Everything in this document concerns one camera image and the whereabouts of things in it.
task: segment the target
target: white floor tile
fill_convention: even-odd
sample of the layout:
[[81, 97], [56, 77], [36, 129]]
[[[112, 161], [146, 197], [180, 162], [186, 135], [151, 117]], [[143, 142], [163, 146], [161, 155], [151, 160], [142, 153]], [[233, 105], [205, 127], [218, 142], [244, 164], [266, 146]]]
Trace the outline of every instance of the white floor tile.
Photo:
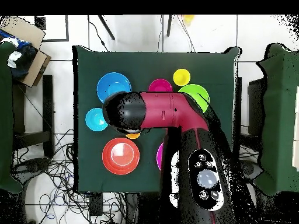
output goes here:
[[44, 75], [53, 76], [54, 132], [66, 133], [74, 126], [72, 62], [50, 62]]
[[44, 42], [40, 50], [52, 60], [72, 60], [72, 46], [88, 47], [88, 21], [85, 15], [68, 16], [69, 42]]
[[66, 144], [74, 142], [74, 135], [55, 134], [55, 151], [54, 160], [68, 160]]
[[271, 43], [283, 43], [297, 51], [299, 38], [288, 24], [279, 15], [238, 15], [238, 47], [242, 48], [239, 60], [263, 60]]
[[[254, 62], [240, 62], [238, 64], [238, 76], [242, 78], [242, 108], [241, 124], [248, 126], [248, 85], [249, 82], [263, 78], [263, 72]], [[247, 133], [248, 128], [242, 127], [242, 133]]]
[[[46, 208], [45, 205], [42, 205], [41, 208], [39, 205], [26, 205], [27, 220], [33, 219], [38, 224], [45, 217], [47, 210], [48, 207]], [[48, 217], [45, 217], [41, 224], [89, 224], [87, 221], [89, 219], [87, 210], [83, 210], [83, 214], [87, 219], [79, 213], [78, 209], [75, 212], [72, 212], [70, 209], [68, 210], [66, 205], [53, 205], [48, 210]]]
[[[27, 221], [35, 220], [37, 224], [43, 218], [44, 220], [41, 224], [90, 224], [88, 221], [89, 211], [86, 209], [82, 209], [81, 211], [78, 208], [69, 209], [67, 205], [53, 205], [50, 209], [47, 205], [26, 205]], [[100, 224], [101, 220], [108, 221], [108, 216], [110, 216], [108, 213], [102, 216], [91, 216], [90, 222], [91, 224]], [[111, 217], [113, 217], [114, 222], [121, 222], [120, 212], [112, 212]]]
[[[103, 16], [115, 36], [113, 41], [98, 16], [90, 16], [98, 34], [109, 51], [157, 51], [161, 24], [158, 15], [117, 15]], [[90, 28], [90, 49], [106, 51], [92, 24]]]
[[[160, 15], [120, 15], [105, 16], [107, 25], [116, 40], [112, 41], [97, 16], [91, 22], [97, 27], [101, 39], [111, 51], [162, 51], [162, 31]], [[223, 53], [236, 45], [236, 15], [196, 15], [190, 26], [186, 26], [196, 51]], [[164, 52], [190, 51], [190, 40], [174, 15], [171, 34], [167, 37], [168, 15], [164, 15]], [[90, 24], [90, 49], [105, 51]]]
[[62, 40], [67, 38], [65, 15], [46, 15], [46, 29], [44, 40]]
[[24, 123], [27, 133], [43, 131], [43, 80], [37, 86], [26, 87]]
[[[164, 15], [164, 51], [187, 52], [190, 40], [176, 15], [173, 16], [171, 34], [166, 36], [168, 15]], [[223, 53], [236, 46], [236, 15], [195, 15], [187, 32], [197, 52]]]
[[55, 185], [51, 178], [45, 173], [42, 173], [30, 181], [26, 191], [25, 204], [48, 204], [48, 196], [50, 197], [51, 195], [51, 199], [53, 199], [54, 191]]

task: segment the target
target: magenta cup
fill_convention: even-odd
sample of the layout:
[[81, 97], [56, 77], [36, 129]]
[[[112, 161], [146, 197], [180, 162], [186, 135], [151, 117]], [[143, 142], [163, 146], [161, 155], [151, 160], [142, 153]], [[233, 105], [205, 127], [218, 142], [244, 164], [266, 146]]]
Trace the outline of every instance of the magenta cup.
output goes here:
[[160, 170], [161, 170], [161, 164], [162, 164], [162, 154], [163, 154], [163, 143], [160, 145], [160, 147], [157, 151], [157, 165]]
[[154, 80], [149, 88], [149, 92], [172, 92], [172, 86], [170, 82], [165, 79]]

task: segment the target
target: dark green tablecloth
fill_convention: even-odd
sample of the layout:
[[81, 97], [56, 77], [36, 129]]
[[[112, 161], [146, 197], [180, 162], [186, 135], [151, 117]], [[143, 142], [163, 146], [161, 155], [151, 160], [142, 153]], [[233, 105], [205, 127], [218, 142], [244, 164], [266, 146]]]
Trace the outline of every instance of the dark green tablecloth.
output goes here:
[[16, 50], [10, 42], [0, 45], [0, 189], [19, 193], [22, 185], [11, 177], [13, 112], [12, 74], [8, 67], [8, 57]]
[[112, 127], [91, 131], [85, 124], [87, 112], [102, 107], [96, 94], [99, 79], [109, 72], [125, 75], [132, 91], [147, 91], [158, 78], [168, 80], [177, 92], [173, 73], [179, 68], [191, 74], [190, 83], [202, 85], [210, 95], [210, 103], [221, 120], [229, 144], [232, 133], [234, 98], [234, 60], [239, 53], [232, 48], [226, 54], [156, 53], [156, 52], [93, 52], [77, 46], [78, 53], [78, 189], [81, 192], [154, 192], [159, 191], [160, 172], [156, 152], [163, 142], [164, 129], [152, 129], [133, 140], [140, 150], [137, 168], [124, 176], [115, 175], [104, 167], [102, 150], [111, 139], [125, 137]]

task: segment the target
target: tiled floor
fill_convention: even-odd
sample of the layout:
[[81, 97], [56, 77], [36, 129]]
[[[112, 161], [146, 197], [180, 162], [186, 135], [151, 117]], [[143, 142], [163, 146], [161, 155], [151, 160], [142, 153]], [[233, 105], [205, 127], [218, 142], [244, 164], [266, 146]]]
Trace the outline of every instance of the tiled floor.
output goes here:
[[[24, 17], [34, 22], [32, 16]], [[46, 17], [47, 30], [45, 39], [65, 39], [65, 17]], [[105, 16], [108, 26], [116, 40], [112, 41], [101, 24], [98, 16], [90, 16], [98, 33], [105, 42], [109, 51], [152, 51], [158, 50], [159, 34], [161, 32], [160, 15], [119, 15]], [[190, 41], [183, 31], [177, 16], [173, 17], [171, 35], [166, 36], [168, 15], [164, 16], [164, 52], [190, 51]], [[96, 34], [95, 28], [88, 24], [87, 16], [68, 16], [68, 42], [44, 42], [41, 50], [52, 57], [45, 75], [52, 75], [54, 82], [54, 111], [55, 133], [60, 139], [63, 133], [73, 128], [73, 75], [72, 75], [72, 45], [81, 45], [94, 51], [105, 51]], [[248, 82], [263, 76], [255, 64], [263, 59], [266, 46], [270, 43], [283, 43], [291, 50], [299, 47], [298, 36], [290, 31], [287, 21], [280, 16], [269, 15], [196, 15], [187, 27], [194, 48], [198, 52], [222, 53], [228, 47], [238, 46], [242, 49], [239, 58], [238, 75], [242, 77], [242, 132], [246, 133], [248, 125]], [[159, 43], [159, 52], [162, 52], [162, 37]], [[42, 84], [27, 89], [26, 93], [38, 111], [42, 112]], [[26, 131], [41, 131], [42, 119], [32, 105], [26, 102]], [[73, 140], [73, 132], [66, 135], [61, 144]], [[41, 146], [30, 147], [25, 158], [43, 157]], [[55, 156], [64, 159], [63, 152]], [[27, 189], [26, 210], [28, 219], [40, 221], [44, 218], [46, 206], [39, 206], [40, 197], [50, 194], [54, 189], [53, 182], [46, 174], [34, 178]], [[253, 188], [249, 187], [254, 198]], [[105, 198], [114, 197], [114, 194], [105, 194]], [[47, 204], [47, 197], [41, 198], [42, 204]], [[45, 218], [42, 224], [89, 224], [78, 210], [68, 210], [66, 205], [56, 202], [49, 212], [49, 219]]]

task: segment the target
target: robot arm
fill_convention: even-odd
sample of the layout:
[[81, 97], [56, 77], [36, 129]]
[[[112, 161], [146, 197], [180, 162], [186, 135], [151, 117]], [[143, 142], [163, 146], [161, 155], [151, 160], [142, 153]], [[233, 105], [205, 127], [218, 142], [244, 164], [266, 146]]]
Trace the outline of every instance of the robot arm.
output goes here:
[[222, 161], [209, 124], [190, 96], [120, 92], [104, 102], [103, 115], [109, 125], [126, 134], [146, 128], [180, 128], [178, 207], [181, 224], [234, 224]]

